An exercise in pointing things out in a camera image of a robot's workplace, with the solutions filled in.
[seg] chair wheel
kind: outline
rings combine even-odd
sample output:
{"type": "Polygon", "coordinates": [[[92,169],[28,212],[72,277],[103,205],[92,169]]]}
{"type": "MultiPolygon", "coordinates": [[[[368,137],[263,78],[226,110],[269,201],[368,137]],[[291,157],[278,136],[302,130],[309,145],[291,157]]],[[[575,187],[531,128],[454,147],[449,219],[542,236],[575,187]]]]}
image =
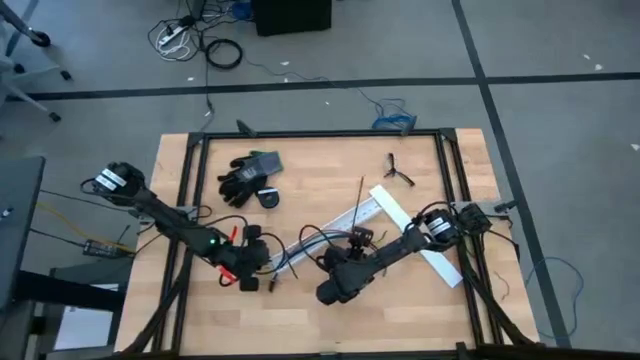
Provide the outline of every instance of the chair wheel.
{"type": "Polygon", "coordinates": [[[43,33],[42,31],[33,31],[33,32],[36,35],[38,35],[38,37],[40,38],[40,41],[31,40],[32,43],[40,47],[47,47],[51,45],[51,39],[49,38],[49,35],[43,33]]]}
{"type": "Polygon", "coordinates": [[[51,118],[51,120],[53,120],[53,122],[58,122],[58,121],[62,120],[60,115],[58,115],[56,113],[49,113],[49,117],[51,118]]]}

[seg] wooden table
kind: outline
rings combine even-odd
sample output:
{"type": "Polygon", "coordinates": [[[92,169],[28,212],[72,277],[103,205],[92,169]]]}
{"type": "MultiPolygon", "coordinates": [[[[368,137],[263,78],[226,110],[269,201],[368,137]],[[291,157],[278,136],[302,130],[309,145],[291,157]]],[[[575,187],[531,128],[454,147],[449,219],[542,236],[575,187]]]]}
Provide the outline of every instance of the wooden table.
{"type": "MultiPolygon", "coordinates": [[[[498,200],[482,131],[458,129],[457,135],[472,199],[498,200]]],[[[186,141],[187,135],[179,134],[165,135],[160,142],[151,189],[170,205],[176,201],[186,141]]],[[[198,153],[193,161],[188,199],[193,198],[198,153]]],[[[382,184],[410,215],[432,201],[444,199],[433,137],[234,139],[214,140],[209,145],[202,204],[213,208],[210,219],[242,214],[250,223],[262,225],[264,231],[273,232],[290,244],[297,241],[303,225],[322,226],[353,207],[363,175],[363,200],[369,189],[382,184]],[[274,209],[263,209],[253,197],[238,210],[226,205],[218,194],[215,177],[229,171],[231,159],[246,156],[250,150],[280,152],[285,170],[268,181],[280,192],[281,202],[274,209]],[[383,179],[388,152],[396,155],[398,169],[416,182],[415,187],[410,188],[398,177],[383,179]]],[[[457,191],[455,176],[453,180],[457,191]]],[[[494,224],[494,230],[510,235],[504,221],[494,224]]],[[[225,221],[218,225],[229,233],[234,225],[240,224],[225,221]]],[[[387,231],[383,242],[400,234],[384,213],[366,226],[376,236],[387,231]]],[[[155,230],[143,234],[138,247],[156,234],[155,230]]],[[[525,335],[537,339],[513,247],[492,234],[485,236],[485,242],[496,299],[525,335]]],[[[272,253],[279,251],[277,244],[270,242],[269,246],[272,253]]],[[[159,239],[136,257],[116,350],[132,342],[155,310],[167,248],[168,241],[159,239]]],[[[451,249],[445,256],[458,266],[455,251],[451,249]]],[[[260,291],[242,293],[237,286],[220,287],[219,272],[195,260],[181,354],[443,350],[453,349],[459,341],[473,347],[463,287],[449,288],[419,255],[394,264],[386,277],[377,275],[349,303],[332,306],[325,306],[315,298],[316,286],[327,275],[310,261],[303,261],[296,270],[300,279],[294,279],[288,272],[281,277],[274,293],[267,291],[269,277],[263,279],[260,291]]],[[[479,303],[485,338],[490,340],[486,311],[479,303]]],[[[171,338],[174,317],[175,306],[167,317],[165,339],[171,338]]]]}

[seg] blue cable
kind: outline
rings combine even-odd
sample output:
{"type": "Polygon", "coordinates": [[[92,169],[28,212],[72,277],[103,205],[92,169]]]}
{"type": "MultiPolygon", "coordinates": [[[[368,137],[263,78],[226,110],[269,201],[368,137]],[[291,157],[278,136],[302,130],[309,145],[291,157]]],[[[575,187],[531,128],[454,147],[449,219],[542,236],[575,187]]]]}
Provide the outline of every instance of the blue cable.
{"type": "Polygon", "coordinates": [[[327,78],[325,76],[306,77],[306,76],[303,76],[303,75],[301,75],[301,74],[299,74],[299,73],[297,73],[295,71],[285,71],[285,72],[279,73],[279,72],[275,72],[275,71],[269,69],[267,66],[265,66],[263,64],[258,64],[258,63],[252,62],[247,57],[246,53],[244,55],[244,59],[249,65],[253,65],[253,66],[262,68],[264,71],[266,71],[267,73],[269,73],[272,76],[293,75],[293,76],[296,76],[296,77],[298,77],[298,78],[300,78],[302,80],[305,80],[305,81],[326,81],[326,82],[328,82],[329,84],[331,84],[333,87],[335,87],[337,89],[343,89],[343,90],[354,89],[354,90],[358,91],[360,93],[360,95],[362,95],[365,99],[367,99],[367,101],[369,101],[370,103],[372,103],[374,105],[375,110],[376,110],[376,114],[378,115],[376,120],[371,125],[372,129],[382,129],[382,128],[395,127],[395,128],[398,128],[398,129],[402,130],[402,135],[406,135],[409,131],[413,130],[413,127],[416,124],[417,116],[408,113],[404,109],[404,106],[405,106],[405,103],[406,103],[406,101],[404,99],[401,99],[401,98],[383,98],[383,99],[380,99],[378,101],[375,101],[375,100],[371,99],[369,96],[367,96],[367,94],[365,94],[365,92],[362,91],[362,89],[360,89],[358,87],[349,88],[349,87],[339,86],[338,84],[334,83],[333,81],[331,81],[329,78],[327,78]],[[387,113],[385,110],[388,107],[395,108],[396,112],[395,113],[387,113]]]}
{"type": "Polygon", "coordinates": [[[573,327],[571,329],[571,331],[569,331],[569,333],[567,334],[567,336],[553,336],[553,335],[549,335],[546,334],[542,331],[538,331],[538,333],[546,338],[549,339],[566,339],[566,338],[570,338],[571,336],[573,336],[573,334],[576,332],[576,330],[578,330],[578,311],[577,311],[577,306],[578,306],[578,297],[580,296],[580,294],[582,293],[582,290],[584,289],[584,278],[582,277],[582,274],[580,273],[580,271],[578,269],[576,269],[575,266],[571,265],[571,263],[569,263],[567,260],[559,258],[559,257],[555,257],[555,256],[547,256],[545,258],[543,258],[542,260],[538,261],[538,263],[536,263],[533,266],[533,269],[531,269],[531,272],[529,272],[529,275],[527,275],[527,278],[524,281],[524,286],[529,286],[529,282],[531,281],[531,277],[533,276],[533,273],[538,269],[538,266],[542,265],[543,263],[549,261],[549,260],[554,260],[554,261],[559,261],[565,265],[567,265],[568,267],[570,267],[578,276],[578,290],[576,291],[576,293],[573,295],[573,300],[572,300],[572,307],[573,307],[573,327]]]}

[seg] black box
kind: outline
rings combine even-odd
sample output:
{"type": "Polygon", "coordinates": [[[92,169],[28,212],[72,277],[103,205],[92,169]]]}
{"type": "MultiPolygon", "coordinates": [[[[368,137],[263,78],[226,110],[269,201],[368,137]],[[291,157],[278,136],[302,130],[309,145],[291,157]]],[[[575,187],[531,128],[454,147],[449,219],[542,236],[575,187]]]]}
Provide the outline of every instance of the black box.
{"type": "Polygon", "coordinates": [[[260,36],[331,28],[332,0],[251,0],[260,36]]]}

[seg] glove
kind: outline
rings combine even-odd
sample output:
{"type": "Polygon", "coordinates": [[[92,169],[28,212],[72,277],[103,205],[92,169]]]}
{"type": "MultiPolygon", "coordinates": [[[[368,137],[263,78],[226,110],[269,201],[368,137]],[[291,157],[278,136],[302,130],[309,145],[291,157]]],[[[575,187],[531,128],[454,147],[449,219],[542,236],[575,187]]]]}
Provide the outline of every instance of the glove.
{"type": "Polygon", "coordinates": [[[267,175],[282,170],[277,152],[252,152],[251,156],[234,159],[229,164],[233,170],[227,175],[218,176],[218,193],[223,200],[236,208],[242,207],[251,194],[262,190],[267,184],[267,175]]]}

